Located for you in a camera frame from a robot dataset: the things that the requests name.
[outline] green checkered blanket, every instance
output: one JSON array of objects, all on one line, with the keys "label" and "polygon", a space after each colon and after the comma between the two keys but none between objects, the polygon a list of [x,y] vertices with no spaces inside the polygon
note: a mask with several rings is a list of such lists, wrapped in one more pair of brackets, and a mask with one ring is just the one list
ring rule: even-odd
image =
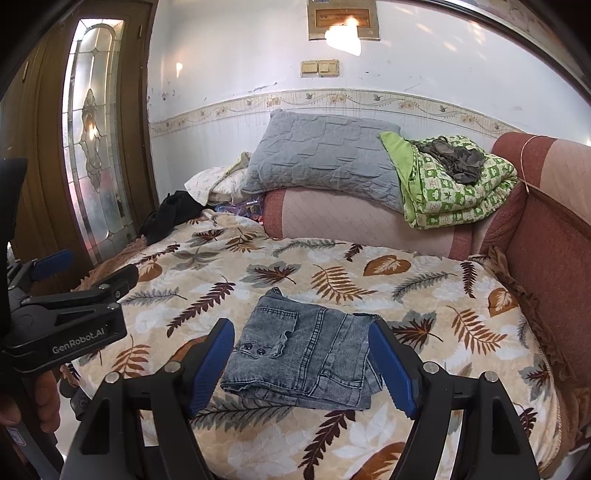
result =
[{"label": "green checkered blanket", "polygon": [[[404,218],[413,228],[472,223],[486,218],[506,201],[517,184],[517,171],[507,160],[487,154],[461,135],[446,137],[454,147],[477,148],[485,154],[480,180],[474,185],[456,183],[432,156],[421,153],[394,132],[383,132],[386,147],[400,177]],[[421,140],[428,143],[432,138]]]}]

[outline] folded jeans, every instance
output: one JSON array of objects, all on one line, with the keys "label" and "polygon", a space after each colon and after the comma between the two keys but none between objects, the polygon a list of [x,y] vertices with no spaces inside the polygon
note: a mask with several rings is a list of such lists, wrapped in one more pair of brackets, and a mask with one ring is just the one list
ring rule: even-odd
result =
[{"label": "folded jeans", "polygon": [[262,296],[232,352],[220,386],[273,403],[323,410],[371,407],[382,378],[369,356],[377,315],[349,314]]}]

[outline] metal screw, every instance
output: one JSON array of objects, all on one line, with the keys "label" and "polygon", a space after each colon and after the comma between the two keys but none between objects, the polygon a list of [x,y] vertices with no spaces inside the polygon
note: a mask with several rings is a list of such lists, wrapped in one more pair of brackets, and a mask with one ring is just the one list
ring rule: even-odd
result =
[{"label": "metal screw", "polygon": [[428,374],[436,374],[439,372],[439,365],[437,365],[435,362],[425,362],[423,364],[423,370],[425,370],[425,372]]},{"label": "metal screw", "polygon": [[484,378],[486,378],[489,382],[494,383],[497,380],[499,380],[499,375],[496,374],[496,372],[484,372]]},{"label": "metal screw", "polygon": [[168,372],[169,374],[173,374],[179,370],[181,370],[181,364],[175,360],[172,360],[171,362],[168,362],[166,365],[164,365],[164,371]]},{"label": "metal screw", "polygon": [[105,377],[105,382],[115,383],[115,382],[117,382],[118,379],[119,379],[119,373],[118,372],[111,372],[110,374],[107,374],[107,376]]}]

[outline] white floor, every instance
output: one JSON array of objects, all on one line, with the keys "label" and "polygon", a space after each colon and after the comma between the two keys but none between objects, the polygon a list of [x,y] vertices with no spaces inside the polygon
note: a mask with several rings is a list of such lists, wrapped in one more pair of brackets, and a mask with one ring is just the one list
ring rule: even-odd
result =
[{"label": "white floor", "polygon": [[[61,425],[56,432],[57,448],[65,457],[68,453],[72,438],[74,438],[74,434],[76,433],[76,429],[78,428],[80,422],[76,420],[74,412],[70,407],[70,401],[67,398],[61,398],[60,415]],[[576,452],[566,457],[556,474],[550,480],[566,480],[582,454],[583,451]]]}]

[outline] blue rubber pad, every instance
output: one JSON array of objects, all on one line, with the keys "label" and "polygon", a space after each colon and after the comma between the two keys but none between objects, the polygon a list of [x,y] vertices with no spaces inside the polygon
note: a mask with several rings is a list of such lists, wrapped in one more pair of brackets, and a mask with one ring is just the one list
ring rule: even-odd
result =
[{"label": "blue rubber pad", "polygon": [[197,412],[207,407],[233,347],[234,325],[228,320],[213,341],[197,374],[193,377],[193,395],[189,402],[192,415],[196,415]]},{"label": "blue rubber pad", "polygon": [[63,272],[70,268],[74,260],[74,255],[69,250],[62,250],[56,254],[38,260],[33,265],[31,279],[41,281],[52,275]]},{"label": "blue rubber pad", "polygon": [[418,407],[413,400],[410,377],[376,323],[369,326],[369,350],[388,387],[394,405],[408,418],[414,420]]}]

